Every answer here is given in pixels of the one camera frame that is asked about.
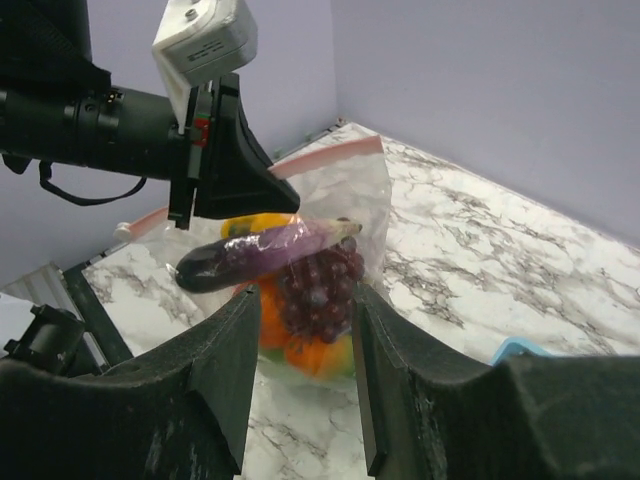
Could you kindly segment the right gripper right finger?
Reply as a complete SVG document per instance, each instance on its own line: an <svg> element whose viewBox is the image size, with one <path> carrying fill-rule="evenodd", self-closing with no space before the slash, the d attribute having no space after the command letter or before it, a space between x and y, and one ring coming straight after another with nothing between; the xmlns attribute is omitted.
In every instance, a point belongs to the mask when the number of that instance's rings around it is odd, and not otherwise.
<svg viewBox="0 0 640 480"><path fill-rule="evenodd" d="M442 343L373 288L355 293L366 470L376 479L635 479L639 361L520 355L494 366Z"/></svg>

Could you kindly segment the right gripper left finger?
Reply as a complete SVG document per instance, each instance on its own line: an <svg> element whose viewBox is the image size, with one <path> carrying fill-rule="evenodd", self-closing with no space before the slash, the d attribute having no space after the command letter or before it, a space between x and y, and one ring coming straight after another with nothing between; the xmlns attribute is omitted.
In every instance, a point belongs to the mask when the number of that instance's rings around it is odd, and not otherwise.
<svg viewBox="0 0 640 480"><path fill-rule="evenodd" d="M5 479L231 479L242 468L260 302L233 296L191 329L105 373L1 361Z"/></svg>

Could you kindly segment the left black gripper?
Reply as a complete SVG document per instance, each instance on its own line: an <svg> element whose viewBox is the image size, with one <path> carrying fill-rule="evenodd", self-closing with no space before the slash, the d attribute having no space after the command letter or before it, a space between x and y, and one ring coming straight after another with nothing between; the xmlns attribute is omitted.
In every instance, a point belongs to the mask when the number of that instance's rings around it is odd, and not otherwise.
<svg viewBox="0 0 640 480"><path fill-rule="evenodd" d="M126 197L148 180L166 181L167 217L180 229L194 216L220 220L298 210L298 193L269 171L273 163L248 126L237 74L192 93L188 119L181 130L167 98L121 87L79 94L4 85L1 156L16 174L37 161L40 187L82 207L110 200L56 186L54 164L133 176L138 181Z"/></svg>

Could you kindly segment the yellow bell pepper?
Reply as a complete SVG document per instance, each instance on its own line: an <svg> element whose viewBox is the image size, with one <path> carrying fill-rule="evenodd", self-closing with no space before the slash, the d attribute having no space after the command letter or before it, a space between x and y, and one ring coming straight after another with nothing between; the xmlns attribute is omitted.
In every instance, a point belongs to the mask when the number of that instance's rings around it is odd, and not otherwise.
<svg viewBox="0 0 640 480"><path fill-rule="evenodd" d="M233 217L223 222L220 228L220 236L229 238L248 233L257 233L265 229L287 225L296 219L296 215L286 213L259 213Z"/></svg>

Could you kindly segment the small purple eggplant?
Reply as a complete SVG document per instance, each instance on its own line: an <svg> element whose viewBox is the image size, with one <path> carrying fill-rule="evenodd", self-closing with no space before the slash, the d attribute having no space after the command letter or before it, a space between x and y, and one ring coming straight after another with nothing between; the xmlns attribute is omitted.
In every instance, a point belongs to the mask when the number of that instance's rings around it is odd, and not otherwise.
<svg viewBox="0 0 640 480"><path fill-rule="evenodd" d="M361 230L352 220L309 219L221 239L183 256L174 279L189 293L215 292L271 274Z"/></svg>

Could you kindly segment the clear pink zip bag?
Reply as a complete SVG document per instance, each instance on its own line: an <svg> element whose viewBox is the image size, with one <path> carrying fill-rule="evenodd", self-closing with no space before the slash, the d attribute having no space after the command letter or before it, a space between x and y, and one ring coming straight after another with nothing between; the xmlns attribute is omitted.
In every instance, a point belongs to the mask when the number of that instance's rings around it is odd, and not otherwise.
<svg viewBox="0 0 640 480"><path fill-rule="evenodd" d="M179 292L212 314L242 290L259 293L259 352L317 381L354 372L357 287L381 283L391 210L382 139L369 135L285 160L272 169L300 196L295 213L256 213L170 226L158 209L120 223Z"/></svg>

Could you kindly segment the orange fruit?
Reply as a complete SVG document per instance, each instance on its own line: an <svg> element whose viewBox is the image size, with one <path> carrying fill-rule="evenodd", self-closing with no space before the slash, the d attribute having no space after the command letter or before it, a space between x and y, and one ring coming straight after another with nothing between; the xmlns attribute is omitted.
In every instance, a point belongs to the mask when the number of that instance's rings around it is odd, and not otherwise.
<svg viewBox="0 0 640 480"><path fill-rule="evenodd" d="M350 334L333 343L318 337L311 341L284 338L259 344L259 353L275 365L286 367L316 381L334 381L355 375L353 341Z"/></svg>

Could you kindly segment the orange mini pumpkin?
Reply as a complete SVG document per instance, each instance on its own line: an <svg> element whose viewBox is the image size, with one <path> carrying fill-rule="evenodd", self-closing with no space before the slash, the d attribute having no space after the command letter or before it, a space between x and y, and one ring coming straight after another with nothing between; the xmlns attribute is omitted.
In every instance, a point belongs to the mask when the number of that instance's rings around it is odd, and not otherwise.
<svg viewBox="0 0 640 480"><path fill-rule="evenodd" d="M262 277L254 282L245 282L234 288L236 295L251 285L259 288L261 302L261 320L259 346L264 349L282 349L291 339L284 326L281 309L284 305L276 279Z"/></svg>

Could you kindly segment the red grape bunch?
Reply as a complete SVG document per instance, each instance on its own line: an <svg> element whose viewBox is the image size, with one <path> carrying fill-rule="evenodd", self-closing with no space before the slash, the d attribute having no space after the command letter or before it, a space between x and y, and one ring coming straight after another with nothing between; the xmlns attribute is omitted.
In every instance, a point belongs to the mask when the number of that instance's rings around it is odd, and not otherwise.
<svg viewBox="0 0 640 480"><path fill-rule="evenodd" d="M285 266L277 286L286 330L300 338L336 342L351 330L354 290L364 272L364 259L352 236Z"/></svg>

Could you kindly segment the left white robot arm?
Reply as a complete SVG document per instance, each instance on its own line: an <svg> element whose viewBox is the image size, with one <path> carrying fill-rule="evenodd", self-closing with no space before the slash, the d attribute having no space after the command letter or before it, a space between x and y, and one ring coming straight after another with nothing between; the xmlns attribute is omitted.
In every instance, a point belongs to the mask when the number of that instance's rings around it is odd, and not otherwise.
<svg viewBox="0 0 640 480"><path fill-rule="evenodd" d="M300 199L250 130L238 69L257 53L257 25L243 1L170 1L152 55L166 92L113 84L94 64L83 1L1 5L1 157L13 172L31 162L40 186L72 204L52 182L54 164L170 185L167 216L225 219L293 213Z"/></svg>

